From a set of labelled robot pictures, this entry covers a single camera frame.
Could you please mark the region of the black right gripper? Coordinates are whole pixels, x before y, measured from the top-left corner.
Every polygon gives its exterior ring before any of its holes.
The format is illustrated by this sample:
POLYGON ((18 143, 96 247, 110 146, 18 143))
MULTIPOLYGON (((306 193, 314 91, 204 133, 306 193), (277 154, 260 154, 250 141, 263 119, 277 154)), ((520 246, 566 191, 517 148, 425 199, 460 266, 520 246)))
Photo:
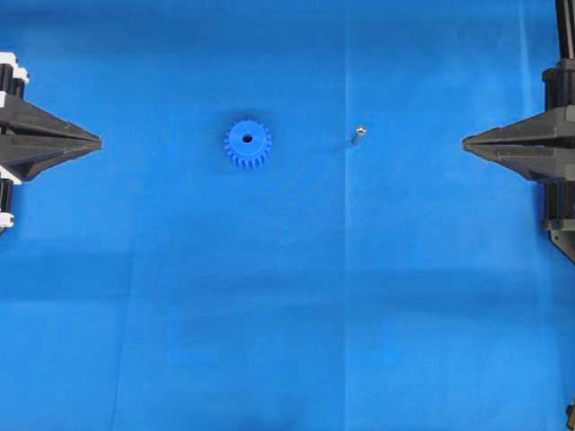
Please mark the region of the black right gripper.
POLYGON ((465 151, 544 185, 543 228, 550 242, 574 262, 574 150, 522 146, 574 137, 574 61, 544 71, 545 110, 505 127, 463 140, 465 151))

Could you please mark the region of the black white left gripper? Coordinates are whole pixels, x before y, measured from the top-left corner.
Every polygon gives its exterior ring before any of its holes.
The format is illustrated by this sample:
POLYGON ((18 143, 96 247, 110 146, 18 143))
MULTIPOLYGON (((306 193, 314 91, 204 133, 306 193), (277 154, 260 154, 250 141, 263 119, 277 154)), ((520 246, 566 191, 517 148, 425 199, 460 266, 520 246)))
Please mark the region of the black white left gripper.
POLYGON ((21 100, 28 71, 13 52, 1 53, 1 125, 17 134, 1 136, 1 233, 13 227, 13 188, 41 172, 102 149, 102 140, 21 100), (6 98, 8 94, 19 98, 6 98))

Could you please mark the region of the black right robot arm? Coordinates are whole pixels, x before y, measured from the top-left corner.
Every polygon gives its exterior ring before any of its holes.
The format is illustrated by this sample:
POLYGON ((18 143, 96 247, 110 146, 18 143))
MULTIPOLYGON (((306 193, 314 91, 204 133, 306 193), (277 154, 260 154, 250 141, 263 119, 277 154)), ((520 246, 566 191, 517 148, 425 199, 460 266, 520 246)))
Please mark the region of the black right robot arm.
POLYGON ((555 3, 561 58, 542 74, 544 112, 463 140, 465 151, 544 188, 542 227, 574 260, 574 3, 555 3))

